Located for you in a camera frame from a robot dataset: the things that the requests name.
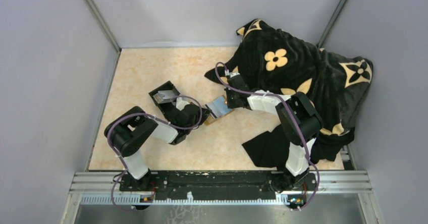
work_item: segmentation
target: beige floor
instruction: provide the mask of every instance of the beige floor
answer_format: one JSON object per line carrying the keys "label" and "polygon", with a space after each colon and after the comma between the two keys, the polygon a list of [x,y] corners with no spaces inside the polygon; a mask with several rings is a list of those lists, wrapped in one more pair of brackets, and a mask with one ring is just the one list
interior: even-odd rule
{"label": "beige floor", "polygon": [[[185,95],[206,104],[224,94],[224,88],[203,75],[216,62],[226,62],[235,47],[124,49],[96,140],[91,170],[122,169],[109,148],[103,131],[106,126],[138,105],[148,113],[162,117],[148,92],[170,80]],[[192,131],[176,146],[149,138],[141,153],[153,170],[260,170],[255,167],[241,144],[279,124],[277,116],[237,109],[223,119]],[[342,170],[338,154],[335,162],[320,161],[322,170]]]}

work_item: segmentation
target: flower pattern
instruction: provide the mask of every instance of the flower pattern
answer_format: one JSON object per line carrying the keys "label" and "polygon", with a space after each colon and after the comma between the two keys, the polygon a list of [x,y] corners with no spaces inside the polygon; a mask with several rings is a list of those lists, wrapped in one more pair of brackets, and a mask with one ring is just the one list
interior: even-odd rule
{"label": "flower pattern", "polygon": [[244,38],[251,32],[251,31],[254,31],[254,30],[261,30],[261,27],[260,27],[260,21],[261,21],[261,19],[257,19],[257,20],[254,20],[253,21],[253,23],[251,23],[251,25],[248,27],[248,30],[247,30],[247,32],[245,32],[245,35],[244,35]]}
{"label": "flower pattern", "polygon": [[339,63],[346,73],[345,88],[361,82],[371,82],[371,68],[365,60],[356,63]]}
{"label": "flower pattern", "polygon": [[276,52],[268,51],[264,55],[264,59],[267,61],[266,70],[272,71],[276,67],[282,67],[288,62],[288,58],[285,57],[287,51],[285,49],[278,49]]}
{"label": "flower pattern", "polygon": [[[307,94],[309,92],[310,89],[310,85],[312,83],[312,78],[306,80],[305,82],[303,82],[298,88],[297,90],[294,89],[290,89],[290,88],[281,88],[281,93],[283,95],[293,95],[297,92],[302,92],[304,94]],[[315,107],[315,105],[313,104],[312,100],[309,100],[310,103],[312,104],[313,107]]]}
{"label": "flower pattern", "polygon": [[321,130],[319,132],[321,132],[327,136],[331,136],[331,135],[343,136],[343,135],[347,134],[349,131],[345,132],[345,129],[343,128],[342,121],[341,121],[341,122],[337,123],[336,125],[334,125],[333,129],[331,131],[327,130],[326,128],[321,128]]}

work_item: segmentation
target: fleece blanket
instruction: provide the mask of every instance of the fleece blanket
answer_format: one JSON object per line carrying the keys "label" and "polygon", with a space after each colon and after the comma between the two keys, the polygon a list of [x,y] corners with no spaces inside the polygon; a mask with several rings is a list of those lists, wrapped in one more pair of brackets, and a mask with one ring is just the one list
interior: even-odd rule
{"label": "fleece blanket", "polygon": [[[333,161],[340,149],[354,139],[355,120],[373,77],[372,62],[317,48],[261,19],[252,20],[236,33],[242,40],[225,63],[228,69],[239,72],[252,89],[285,95],[305,93],[324,121],[311,160]],[[223,67],[218,71],[225,75]],[[205,76],[220,83],[214,69]]]}

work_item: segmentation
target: purple cable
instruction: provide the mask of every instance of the purple cable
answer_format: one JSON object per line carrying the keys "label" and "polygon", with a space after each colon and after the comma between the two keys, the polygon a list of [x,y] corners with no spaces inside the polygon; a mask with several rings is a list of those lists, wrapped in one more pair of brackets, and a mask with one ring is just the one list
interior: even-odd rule
{"label": "purple cable", "polygon": [[287,111],[287,114],[290,116],[290,118],[291,118],[291,121],[293,122],[293,125],[294,125],[294,127],[297,129],[297,133],[299,134],[299,137],[300,137],[300,140],[302,141],[302,144],[303,144],[303,148],[305,149],[305,157],[306,157],[306,160],[308,161],[308,163],[311,165],[311,166],[313,166],[314,167],[314,169],[315,169],[315,171],[316,171],[316,176],[317,176],[317,178],[318,178],[318,181],[316,182],[316,186],[315,186],[315,190],[313,191],[313,193],[312,193],[312,195],[310,196],[310,198],[309,198],[309,200],[300,208],[300,209],[294,209],[294,210],[303,210],[311,201],[312,201],[312,199],[314,198],[314,196],[315,196],[315,193],[318,191],[318,187],[319,187],[319,170],[318,170],[318,168],[315,166],[315,164],[313,164],[311,161],[310,161],[310,153],[309,153],[309,149],[308,149],[308,147],[307,147],[307,144],[306,144],[306,141],[305,141],[305,138],[304,138],[304,136],[303,136],[303,134],[302,134],[302,131],[300,130],[300,127],[299,127],[299,124],[297,123],[297,121],[296,121],[296,119],[294,119],[294,114],[291,112],[291,109],[290,109],[290,107],[287,105],[287,103],[285,103],[285,101],[284,101],[284,99],[282,99],[282,97],[280,97],[279,95],[277,95],[277,94],[273,94],[273,93],[267,93],[267,94],[262,94],[262,93],[255,93],[255,92],[249,92],[249,91],[244,91],[244,90],[240,90],[240,89],[235,89],[235,88],[233,88],[233,87],[231,87],[231,86],[229,86],[228,84],[226,84],[225,82],[223,82],[223,80],[221,79],[221,77],[220,77],[220,75],[219,75],[219,72],[218,72],[218,70],[217,70],[217,67],[219,66],[219,65],[223,65],[223,67],[225,68],[225,72],[228,70],[227,69],[227,67],[226,67],[226,65],[224,64],[224,63],[222,63],[222,62],[218,62],[218,63],[216,63],[216,67],[214,68],[215,69],[215,72],[216,72],[216,75],[217,75],[217,78],[220,80],[220,82],[224,85],[224,86],[226,86],[227,88],[229,88],[229,89],[231,89],[231,90],[233,90],[233,91],[236,91],[236,92],[238,92],[238,93],[243,93],[243,94],[249,94],[249,95],[259,95],[259,96],[274,96],[274,97],[276,97],[276,98],[278,98],[280,101],[281,101],[281,103],[284,105],[284,107],[285,107],[285,110]]}
{"label": "purple cable", "polygon": [[179,95],[179,96],[175,96],[175,97],[173,97],[171,100],[176,99],[176,98],[187,98],[187,99],[191,99],[191,100],[193,100],[194,102],[196,102],[196,103],[197,103],[197,105],[199,106],[199,120],[198,120],[198,122],[197,122],[194,126],[191,126],[191,127],[179,127],[179,126],[175,126],[175,125],[173,125],[173,124],[170,124],[170,123],[169,123],[169,122],[167,122],[167,121],[164,121],[164,120],[162,120],[162,119],[159,119],[159,118],[154,117],[154,116],[152,116],[152,115],[150,115],[150,114],[147,114],[147,113],[134,113],[134,114],[129,114],[129,115],[127,115],[127,116],[124,116],[124,117],[122,117],[122,118],[118,119],[118,120],[117,120],[117,121],[112,125],[112,127],[110,127],[110,129],[109,129],[109,131],[108,131],[108,133],[107,133],[107,143],[109,144],[110,148],[112,148],[112,149],[113,149],[113,151],[116,153],[116,155],[118,156],[118,158],[119,158],[119,159],[120,159],[120,161],[122,162],[123,166],[125,167],[125,170],[124,170],[124,171],[119,175],[119,177],[118,177],[118,178],[115,180],[115,182],[113,183],[112,191],[111,191],[111,194],[110,194],[110,197],[111,197],[111,199],[112,199],[112,204],[113,204],[113,206],[114,206],[114,207],[116,207],[117,209],[119,209],[119,210],[123,211],[123,212],[132,212],[132,211],[134,211],[134,209],[131,209],[131,210],[125,210],[125,209],[120,208],[119,206],[117,206],[117,205],[116,205],[115,200],[114,200],[114,198],[113,198],[113,193],[114,193],[114,191],[115,191],[115,187],[116,187],[117,183],[119,182],[119,180],[120,180],[120,179],[121,179],[121,178],[126,174],[126,172],[128,171],[128,166],[126,165],[125,160],[124,160],[124,159],[123,159],[123,157],[121,156],[120,152],[119,152],[115,147],[113,147],[113,143],[112,143],[112,140],[111,140],[111,136],[112,136],[113,129],[114,129],[115,127],[117,127],[117,126],[118,126],[121,122],[123,122],[124,120],[127,120],[127,119],[132,118],[132,117],[147,117],[147,118],[149,118],[149,119],[154,119],[154,120],[156,120],[156,121],[158,121],[158,122],[161,122],[161,123],[167,124],[167,125],[171,126],[172,128],[179,129],[179,130],[192,130],[192,129],[194,129],[195,127],[199,126],[199,123],[202,121],[202,106],[201,106],[201,104],[199,103],[199,101],[197,101],[195,98],[192,98],[192,97],[190,97],[190,96],[186,96],[186,95]]}

